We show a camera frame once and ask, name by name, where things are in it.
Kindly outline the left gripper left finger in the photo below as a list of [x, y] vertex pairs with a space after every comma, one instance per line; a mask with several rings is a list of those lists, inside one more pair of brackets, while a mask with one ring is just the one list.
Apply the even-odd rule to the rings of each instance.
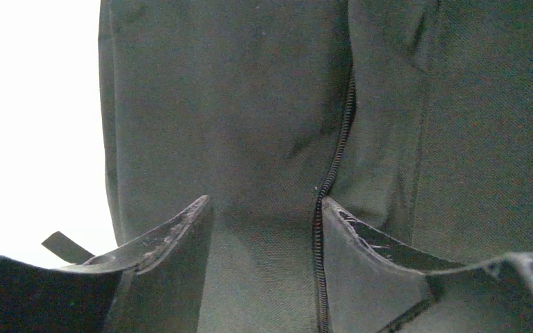
[[0, 256], [0, 332], [195, 332], [213, 220], [202, 196], [102, 255], [53, 233], [43, 246], [66, 267]]

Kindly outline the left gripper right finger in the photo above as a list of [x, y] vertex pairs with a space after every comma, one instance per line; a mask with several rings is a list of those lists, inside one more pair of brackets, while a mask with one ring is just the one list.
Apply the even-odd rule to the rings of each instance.
[[412, 248], [323, 200], [334, 332], [533, 332], [533, 253], [476, 264]]

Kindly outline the black backpack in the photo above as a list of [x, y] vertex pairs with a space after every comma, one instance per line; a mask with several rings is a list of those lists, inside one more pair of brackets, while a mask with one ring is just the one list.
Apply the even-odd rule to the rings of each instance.
[[99, 83], [118, 247], [210, 198], [195, 332], [334, 332], [325, 198], [533, 253], [533, 1], [102, 1]]

